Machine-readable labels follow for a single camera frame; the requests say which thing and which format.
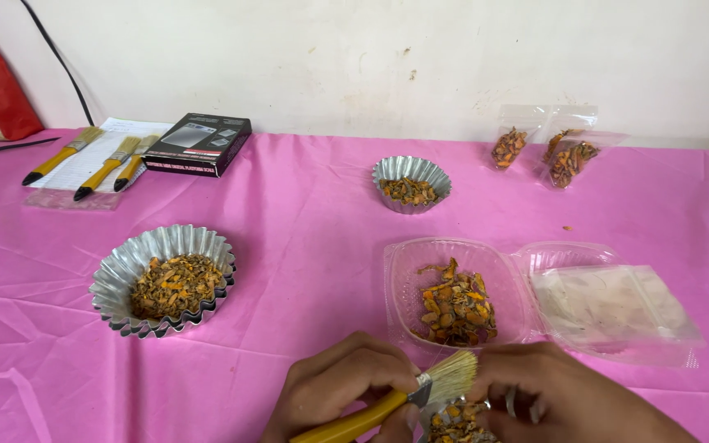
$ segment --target digital scale box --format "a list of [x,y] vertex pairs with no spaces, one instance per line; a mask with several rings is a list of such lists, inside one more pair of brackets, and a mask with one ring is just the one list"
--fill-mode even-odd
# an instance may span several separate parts
[[147,169],[221,176],[251,133],[247,118],[188,114],[142,158]]

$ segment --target clear plastic container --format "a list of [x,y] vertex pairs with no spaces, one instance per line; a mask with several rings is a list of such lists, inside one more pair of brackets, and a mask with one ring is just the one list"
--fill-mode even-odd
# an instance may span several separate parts
[[[665,332],[660,329],[659,337],[652,337],[653,340],[625,334],[590,339],[574,333],[578,329],[557,329],[554,322],[549,321],[547,314],[550,312],[544,310],[548,309],[548,304],[539,303],[533,290],[532,276],[549,269],[628,264],[609,247],[549,241],[529,244],[515,254],[507,255],[477,241],[434,237],[391,244],[384,249],[389,339],[404,349],[418,365],[430,366],[460,349],[422,340],[410,332],[415,329],[423,334],[428,330],[428,326],[420,320],[427,309],[423,306],[419,289],[439,283],[438,273],[418,274],[418,269],[432,264],[445,265],[450,257],[458,261],[458,272],[483,275],[489,296],[487,301],[494,307],[499,331],[496,337],[489,340],[486,340],[484,331],[480,344],[468,349],[477,350],[491,344],[527,343],[547,336],[570,350],[624,363],[678,367],[696,365],[691,349],[704,342],[695,326],[681,333],[687,334],[685,337],[678,337],[680,334],[664,337]],[[649,301],[643,305],[645,309],[642,312],[657,321],[664,313],[672,312],[664,306],[681,310],[682,306],[669,296],[674,303],[668,297],[664,298],[666,305]]]

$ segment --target black paintbrush tip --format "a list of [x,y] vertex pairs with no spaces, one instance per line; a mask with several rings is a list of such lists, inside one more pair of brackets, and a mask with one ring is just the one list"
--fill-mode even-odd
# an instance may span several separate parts
[[119,192],[119,191],[121,191],[122,189],[124,189],[124,187],[128,185],[128,182],[129,182],[129,181],[130,181],[130,180],[128,180],[127,178],[117,178],[117,179],[113,182],[113,190],[114,190],[114,192]]
[[21,186],[31,185],[41,178],[43,178],[41,173],[31,172],[24,177],[24,180],[21,182]]
[[77,202],[78,200],[81,200],[82,198],[92,194],[92,188],[91,187],[86,187],[82,186],[78,188],[78,191],[75,191],[75,195],[73,196],[73,201]]

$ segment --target white wall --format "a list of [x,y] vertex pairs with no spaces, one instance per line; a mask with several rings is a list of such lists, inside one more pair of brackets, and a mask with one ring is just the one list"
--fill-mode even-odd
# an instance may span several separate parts
[[[480,140],[501,103],[589,103],[630,144],[709,147],[702,0],[30,3],[97,123],[192,111],[265,132]],[[0,0],[0,50],[48,126],[84,125],[19,0]]]

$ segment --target table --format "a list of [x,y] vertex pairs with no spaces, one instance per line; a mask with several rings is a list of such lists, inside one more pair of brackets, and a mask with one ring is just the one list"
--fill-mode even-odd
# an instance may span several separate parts
[[[292,362],[356,329],[385,337],[382,251],[431,236],[507,253],[587,241],[652,265],[708,342],[700,367],[580,358],[709,441],[709,151],[615,148],[550,192],[529,172],[542,146],[498,174],[479,143],[254,134],[220,179],[149,171],[111,212],[23,206],[21,179],[59,146],[0,152],[0,441],[255,441]],[[383,207],[370,174],[390,155],[437,163],[451,196],[417,216]],[[175,223],[230,239],[236,285],[197,329],[120,337],[91,275]]]

